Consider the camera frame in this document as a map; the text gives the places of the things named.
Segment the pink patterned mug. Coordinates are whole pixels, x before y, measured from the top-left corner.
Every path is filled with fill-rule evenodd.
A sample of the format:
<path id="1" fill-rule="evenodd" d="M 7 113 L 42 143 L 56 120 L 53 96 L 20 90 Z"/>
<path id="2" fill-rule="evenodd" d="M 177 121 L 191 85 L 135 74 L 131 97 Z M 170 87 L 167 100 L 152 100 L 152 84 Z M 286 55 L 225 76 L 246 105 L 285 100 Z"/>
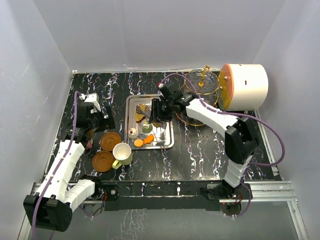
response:
<path id="1" fill-rule="evenodd" d="M 94 133 L 92 130 L 90 130 L 87 135 L 86 135 L 86 145 L 85 145 L 85 150 L 90 150 L 93 147 L 93 137 Z"/>

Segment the green ceramic cup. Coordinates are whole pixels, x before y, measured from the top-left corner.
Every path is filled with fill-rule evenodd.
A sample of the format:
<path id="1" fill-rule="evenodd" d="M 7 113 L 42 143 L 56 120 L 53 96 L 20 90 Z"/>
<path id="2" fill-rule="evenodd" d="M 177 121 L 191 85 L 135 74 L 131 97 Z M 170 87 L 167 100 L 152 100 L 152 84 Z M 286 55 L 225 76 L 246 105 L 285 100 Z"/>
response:
<path id="1" fill-rule="evenodd" d="M 127 143 L 118 143 L 112 151 L 114 162 L 112 168 L 117 170 L 121 166 L 130 165 L 133 160 L 131 147 Z"/>

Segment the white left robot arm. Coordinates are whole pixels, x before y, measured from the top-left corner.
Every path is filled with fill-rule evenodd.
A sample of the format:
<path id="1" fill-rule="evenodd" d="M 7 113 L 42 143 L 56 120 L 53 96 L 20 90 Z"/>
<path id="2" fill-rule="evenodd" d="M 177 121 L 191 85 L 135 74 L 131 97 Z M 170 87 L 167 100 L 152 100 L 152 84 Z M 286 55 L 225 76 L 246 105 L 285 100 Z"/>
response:
<path id="1" fill-rule="evenodd" d="M 72 122 L 60 135 L 56 157 L 40 187 L 23 201 L 33 230 L 64 232 L 84 200 L 97 200 L 103 195 L 104 188 L 94 176 L 85 176 L 72 187 L 68 185 L 78 160 L 93 145 L 93 134 L 115 127 L 111 107 L 102 110 L 97 93 L 74 93 Z"/>

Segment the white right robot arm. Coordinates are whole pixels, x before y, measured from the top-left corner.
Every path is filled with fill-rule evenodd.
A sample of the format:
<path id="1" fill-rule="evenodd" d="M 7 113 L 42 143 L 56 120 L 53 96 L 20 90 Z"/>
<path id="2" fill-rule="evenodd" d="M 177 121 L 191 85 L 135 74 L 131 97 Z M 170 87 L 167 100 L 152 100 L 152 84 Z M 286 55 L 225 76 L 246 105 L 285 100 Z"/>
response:
<path id="1" fill-rule="evenodd" d="M 259 146 L 253 121 L 222 113 L 208 105 L 195 93 L 182 93 L 175 83 L 158 85 L 160 96 L 151 101 L 150 123 L 170 122 L 175 113 L 185 114 L 217 131 L 224 137 L 224 153 L 228 165 L 222 183 L 211 194 L 233 199 L 241 192 L 245 171 Z"/>

